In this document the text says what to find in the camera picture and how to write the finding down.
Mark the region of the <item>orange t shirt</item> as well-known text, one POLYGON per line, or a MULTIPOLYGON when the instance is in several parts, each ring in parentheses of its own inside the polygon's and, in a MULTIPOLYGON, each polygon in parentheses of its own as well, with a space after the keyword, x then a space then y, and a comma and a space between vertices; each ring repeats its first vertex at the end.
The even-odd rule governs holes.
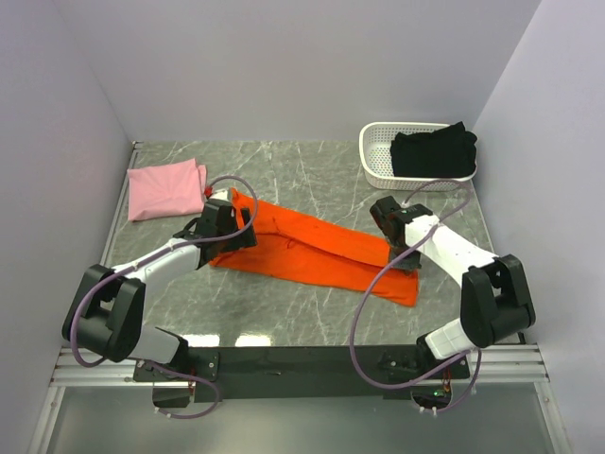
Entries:
POLYGON ((363 292, 389 259, 387 242, 266 201, 253 223, 257 244, 222 253, 216 268, 363 292))

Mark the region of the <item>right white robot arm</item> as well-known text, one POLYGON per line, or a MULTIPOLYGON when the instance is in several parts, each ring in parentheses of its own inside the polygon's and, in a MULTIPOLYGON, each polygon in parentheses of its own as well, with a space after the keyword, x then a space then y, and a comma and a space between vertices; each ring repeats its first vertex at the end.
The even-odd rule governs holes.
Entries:
POLYGON ((459 316, 417 339, 414 358, 420 374, 435 377, 454 355, 492 346, 535 324, 519 258, 477 247, 421 204, 402 206, 388 196, 378 200, 370 213, 398 268, 416 271, 425 256, 460 288, 459 316))

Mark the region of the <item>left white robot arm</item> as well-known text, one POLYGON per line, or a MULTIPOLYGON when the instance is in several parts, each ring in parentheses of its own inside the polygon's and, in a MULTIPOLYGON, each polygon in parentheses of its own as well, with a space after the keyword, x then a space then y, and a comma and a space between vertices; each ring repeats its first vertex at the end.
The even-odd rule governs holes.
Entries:
POLYGON ((257 202, 252 208, 237 208, 231 201, 211 198, 199 217, 161 248, 115 268, 89 267, 63 322, 64 340, 75 349, 96 353, 102 361, 152 362, 169 380, 193 374, 188 341, 143 322, 147 299, 221 253, 254 247, 252 220, 257 207, 257 202))

